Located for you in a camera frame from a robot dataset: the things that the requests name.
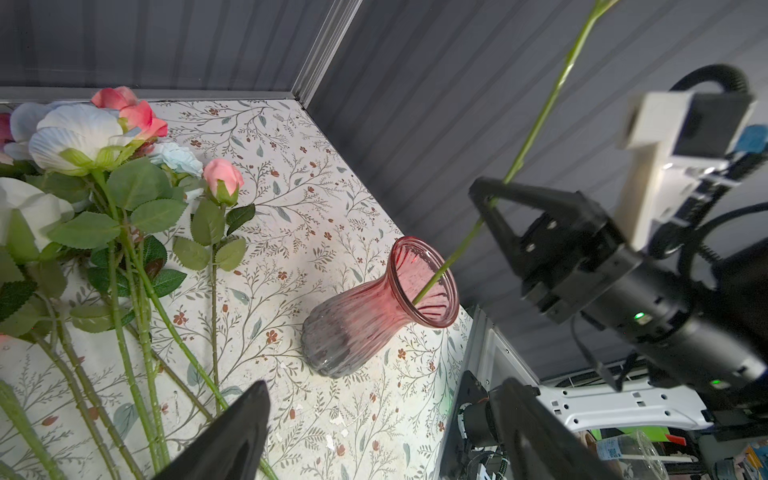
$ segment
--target green stem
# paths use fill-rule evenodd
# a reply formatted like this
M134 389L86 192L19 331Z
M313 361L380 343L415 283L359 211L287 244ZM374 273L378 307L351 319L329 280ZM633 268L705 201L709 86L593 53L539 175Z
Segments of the green stem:
M134 338L139 341L139 332L134 328L133 325L126 325L125 329L134 336ZM203 415L205 416L206 420L208 422L212 422L214 420L214 416L208 412L208 409L205 408L203 403L198 399L191 390L189 390L189 387L187 387L187 384L184 383L184 381L176 375L176 372L173 371L173 369L163 360L154 350L152 350L152 358L155 359L157 363L159 363L163 370L168 374L171 380L176 383L176 385L181 389L182 392L184 392L184 395L187 396L187 398L199 409Z
M46 355L48 355L48 358L51 359L51 361L58 367L59 370L61 370L61 373L64 374L64 378L67 380L67 384L69 385L69 389L72 391L72 396L74 397L74 404L77 406L78 411L80 412L80 416L83 417L83 421L85 422L85 426L88 427L88 431L91 433L91 436L94 439L94 442L96 442L96 448L98 449L99 453L101 453L101 456L104 458L104 463L107 464L107 470L109 471L109 475L112 478L120 478L120 472L118 472L118 466L114 464L114 460L112 458L112 455L109 453L109 449L104 444L104 439L101 437L101 433L98 431L98 428L96 427L96 423L93 421L91 416L88 414L88 407L85 405L85 398L83 397L83 392L80 391L80 388L78 387L77 380L74 379L74 375L72 375L72 371L67 367L67 364L64 363L64 361L61 359L60 356L56 352L53 351L51 348L51 345L45 341L45 339L34 330L31 330L29 334L32 336L33 339L35 339L35 343L37 343L40 348L43 349L43 352L45 352Z
M13 468L2 460L0 460L0 477L7 478L8 480L25 480L24 477L13 471Z
M579 32L578 37L576 37L576 42L574 43L573 48L568 53L568 56L565 59L565 66L563 67L563 70L560 72L560 76L558 77L558 80L554 83L554 86L552 87L552 91L549 94L549 98L547 98L547 101L544 103L544 107L541 108L541 112L539 112L538 117L536 118L536 122L533 124L533 128L528 133L528 136L525 138L525 142L523 143L523 146L520 147L520 151L518 152L517 156L515 157L515 161L512 162L512 166L509 168L509 171L504 176L503 183L508 184L512 181L513 178L515 178L515 175L520 171L521 168L523 168L523 160L525 159L525 155L528 153L529 150L531 150L531 147L533 146L533 142L536 140L536 137L538 136L539 131L541 130L541 127L544 125L544 122L547 120L547 117L549 116L550 111L552 110L552 107L554 107L554 103L557 101L558 96L560 95L560 90L562 90L563 85L565 84L566 79L568 78L568 74L571 73L571 70L573 69L576 59L578 58L579 54L581 53L581 49L584 47L584 43L587 41L587 37L589 36L590 32L592 31L592 28L594 27L594 23L600 18L610 7L612 7L614 4L616 4L618 0L597 0L594 3L594 7L592 8L592 11L589 14L589 17L587 18L586 23L584 23L584 26L581 28L581 32ZM495 205L495 201L491 200L491 205ZM416 305L419 303L423 298L424 295L427 294L428 291L432 287L434 287L437 282L442 278L442 276L445 274L445 272L448 271L448 268L455 263L456 260L459 259L459 257L467 250L467 247L469 247L469 244L472 242L472 240L477 237L477 234L480 233L480 230L482 229L484 220L480 218L477 222L475 222L475 226L472 228L472 231L469 232L469 235L462 240L462 242L458 245L458 248L454 253L451 254L450 257L445 261L444 264L438 269L437 272L435 272L435 275L432 276L431 279L429 279L429 282L427 282L426 285L424 285L424 288L422 288L422 291L419 292L418 295L413 299L413 304Z
M35 433L35 429L32 428L24 408L13 393L13 388L2 380L0 380L0 408L3 409L11 423L13 423L13 426L16 427L19 435L27 442L32 453L35 454L43 468L45 468L45 471L48 472L51 480L67 480L64 472L56 464L56 460L48 453L38 434Z
M112 307L112 322L114 323L114 331L118 336L118 347L120 349L120 356L123 359L123 368L125 369L125 376L128 380L128 386L131 390L131 396L134 399L136 405L136 412L141 420L141 426L144 427L144 434L149 441L149 453L152 457L152 466L155 473L161 470L161 456L157 448L157 431L155 426L147 414L147 406L144 404L144 399L141 397L141 390L139 390L136 384L136 376L134 375L134 367L131 365L131 355L128 353L128 346L125 342L125 332L123 331L123 323L120 318L120 306L118 305L118 275L115 270L114 263L114 241L109 243L109 288L112 294L112 301L110 302Z
M219 388L219 349L216 344L216 337L217 337L217 325L216 325L216 315L217 315L217 307L216 307L216 245L210 246L210 286L211 286L211 308L210 308L210 348L213 350L214 353L214 384L216 384L216 388ZM219 403L216 404L216 415L218 416L221 414L221 405Z
M118 429L115 428L114 423L112 423L112 420L109 418L107 411L104 409L104 405L101 403L101 399L96 393L96 389L94 388L93 383L91 383L88 375L85 374L85 370L80 365L78 354L75 352L74 347L72 346L72 338L69 335L67 327L60 325L59 328L61 329L61 347L64 349L64 353L67 355L67 358L69 358L69 362L74 367L74 374L78 376L80 383L83 385L83 392L85 392L85 396L88 397L88 401L91 402L94 407L96 407L96 411L98 412L99 419L101 419L101 423L103 423L104 427L106 427L107 433L109 434L110 438L112 438L112 442L114 442L114 444L118 447L118 451L123 456L123 460L125 460L125 463L127 463L131 473L134 474L134 477L136 477L137 480L144 480L144 474L141 473L141 468L139 468L136 461L134 460L134 457L131 455L131 452L125 446L123 439L120 438Z
M130 237L124 235L124 240L131 241ZM132 248L130 245L123 243L123 251L128 248ZM147 390L149 391L150 408L152 409L152 416L154 417L154 427L157 432L157 450L162 459L161 469L170 464L170 454L168 453L168 445L165 441L165 430L163 428L163 412L160 409L160 402L157 400L157 387L155 385L155 379L157 378L157 370L155 369L154 361L152 359L152 339L150 338L150 321L152 318L152 310L149 308L147 302L147 296L144 293L144 289L137 288L136 282L134 282L134 269L142 268L143 261L144 241L139 243L139 263L134 267L131 263L130 256L125 257L125 269L126 278L128 279L128 288L131 291L131 301L134 304L134 312L136 312L136 324L139 329L139 344L141 345L141 353L144 357L144 368L147 370Z
M133 260L134 262L137 261L136 252L133 251L133 249L128 250L128 255L131 257L131 260ZM157 309L157 312L160 314L161 319L163 319L165 326L168 328L170 335L174 338L179 348L181 348L181 351L184 352L184 355L190 361L190 363L192 364L192 367L195 370L197 370L197 373L199 373L200 376L203 378L203 381L205 381L206 385L208 385L208 388L211 390L211 392L214 393L214 396L216 397L217 402L219 402L222 408L226 409L229 406L229 404L227 404L227 401L221 395L221 392L219 392L219 389L216 387L216 385L214 385L214 381L210 379L210 377L208 376L208 373L202 367L200 362L197 361L197 358L195 358L194 354L189 350L189 348L186 345L184 345L184 341L181 339L181 335L179 335L179 332L176 330L176 327L174 327L174 324L170 321L170 318L168 317L168 314L165 312L165 308L163 307L163 303L160 301L160 298L157 296L157 293L154 291L152 280L150 280L149 276L147 275L147 272L145 272L144 269L142 268L137 269L137 272L139 273L141 282L144 284L144 288L147 290L147 294L149 294L150 299L152 299L152 303L154 304L155 309Z

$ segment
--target cable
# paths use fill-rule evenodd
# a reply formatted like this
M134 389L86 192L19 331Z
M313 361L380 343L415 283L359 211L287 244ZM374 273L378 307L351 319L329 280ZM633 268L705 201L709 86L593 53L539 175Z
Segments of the cable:
M704 225L696 229L683 245L683 251L680 252L680 258L677 260L677 271L680 272L684 278L690 280L690 271L693 268L694 256L699 250L700 245L704 242L704 239L712 233L713 230L718 228L723 223L735 220L739 217L743 217L749 214L756 214L758 212L764 212L768 210L768 202L761 204L754 204L748 207L739 208L722 214L719 217L715 217L712 220L706 222Z

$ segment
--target tabletop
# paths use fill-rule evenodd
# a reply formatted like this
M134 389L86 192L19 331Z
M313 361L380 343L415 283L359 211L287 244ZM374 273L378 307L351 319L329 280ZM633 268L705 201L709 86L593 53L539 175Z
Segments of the tabletop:
M248 242L243 264L219 272L217 340L220 384L229 402L253 382L267 382L272 409L263 457L282 480L431 478L472 319L460 310L447 329L410 324L352 375L313 373L301 353L304 319L322 301L381 276L402 233L298 102L180 101L152 108L168 122L169 137L201 160L224 157L238 165L245 179L240 204L256 205L257 215L241 230ZM159 236L169 252L173 236L189 236L188 218ZM178 266L173 254L169 264L188 275L164 305L184 342L210 369L208 272ZM78 269L70 269L69 280L65 303L98 301ZM153 322L155 351L214 412L207 387L157 315ZM151 476L114 332L70 331L106 410ZM143 372L138 345L131 337L129 343L134 371ZM108 477L63 375L39 347L0 337L0 379L14 387L69 478ZM158 376L157 387L171 455L178 455L205 418L167 375ZM0 459L26 478L45 478L24 440L0 416ZM102 435L108 438L103 429ZM122 457L116 451L113 457L130 478Z

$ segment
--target artificial flower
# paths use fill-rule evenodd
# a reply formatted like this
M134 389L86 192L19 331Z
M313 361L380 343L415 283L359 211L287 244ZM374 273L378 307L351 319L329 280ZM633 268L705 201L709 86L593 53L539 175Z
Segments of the artificial flower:
M208 183L211 196L230 207L237 203L237 193L240 187L245 185L240 171L223 158L216 158L206 165L203 169L203 178Z
M29 140L38 130L38 122L53 110L48 105L26 103L19 105L9 119L12 142L5 144L4 151L14 160L31 160Z
M199 161L189 148L172 141L157 143L152 147L147 155L153 164L165 164L178 174L203 176L203 162Z
M134 92L128 87L102 88L93 96L91 103L99 108L117 110L128 130L134 128L140 130L136 135L140 140L168 135L168 124L155 116L146 101L139 102Z
M132 140L109 112L93 105L65 104L37 123L37 132L29 140L29 153L42 169L83 176L90 170L115 169L117 155L113 151L100 155L102 149L124 147Z
M91 103L99 108L113 108L121 110L139 104L138 98L128 87L102 88L96 92Z
M14 209L21 211L29 229L35 236L38 251L51 242L47 233L59 222L74 217L72 205L66 200L47 194L37 187L16 180L0 178L0 244L5 245L8 236L8 222Z

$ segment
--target white bracket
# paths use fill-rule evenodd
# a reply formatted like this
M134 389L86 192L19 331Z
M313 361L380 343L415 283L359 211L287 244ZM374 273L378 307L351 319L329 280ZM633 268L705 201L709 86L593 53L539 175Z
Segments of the white bracket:
M686 386L658 389L643 379L625 382L621 392L614 392L607 385L538 388L539 402L572 432L643 425L683 430L712 426L701 413L707 407Z
M728 166L724 159L672 155L693 97L692 91L651 92L631 102L618 147L633 150L634 162L614 222L635 250L645 247L653 220L674 221L701 178Z

